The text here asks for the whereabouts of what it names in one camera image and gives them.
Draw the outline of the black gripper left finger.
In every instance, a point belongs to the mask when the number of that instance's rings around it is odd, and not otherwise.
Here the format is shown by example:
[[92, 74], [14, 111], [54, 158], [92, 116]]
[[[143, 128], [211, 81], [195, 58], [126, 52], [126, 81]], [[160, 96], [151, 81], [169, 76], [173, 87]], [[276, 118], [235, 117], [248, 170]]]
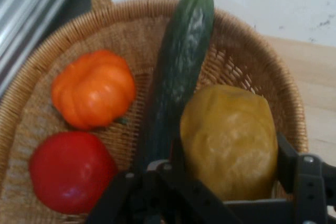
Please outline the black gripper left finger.
[[121, 172], [88, 215], [87, 223], [241, 223], [201, 182], [185, 172], [179, 138], [169, 161], [145, 172]]

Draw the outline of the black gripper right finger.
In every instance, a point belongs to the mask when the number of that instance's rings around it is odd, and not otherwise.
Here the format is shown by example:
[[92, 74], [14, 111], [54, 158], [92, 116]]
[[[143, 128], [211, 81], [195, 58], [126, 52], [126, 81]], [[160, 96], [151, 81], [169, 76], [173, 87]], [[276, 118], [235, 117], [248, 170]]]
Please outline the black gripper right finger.
[[277, 133], [278, 180], [293, 195], [294, 223], [335, 223], [328, 206], [335, 207], [335, 167], [311, 153], [298, 153]]

